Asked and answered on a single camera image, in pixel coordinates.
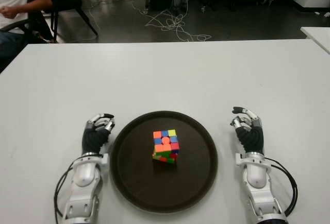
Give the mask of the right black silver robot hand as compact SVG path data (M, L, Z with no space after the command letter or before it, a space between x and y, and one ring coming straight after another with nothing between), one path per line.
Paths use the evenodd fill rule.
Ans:
M236 116L230 123L235 129L237 138L245 153L257 152L264 154L264 137L260 117L244 107L233 107L232 113L247 116Z

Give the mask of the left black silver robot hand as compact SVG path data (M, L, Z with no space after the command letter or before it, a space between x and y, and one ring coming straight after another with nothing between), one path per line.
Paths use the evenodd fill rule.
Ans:
M101 113L90 118L82 135L81 154L89 152L98 154L101 147L108 142L114 126L115 120L112 114Z

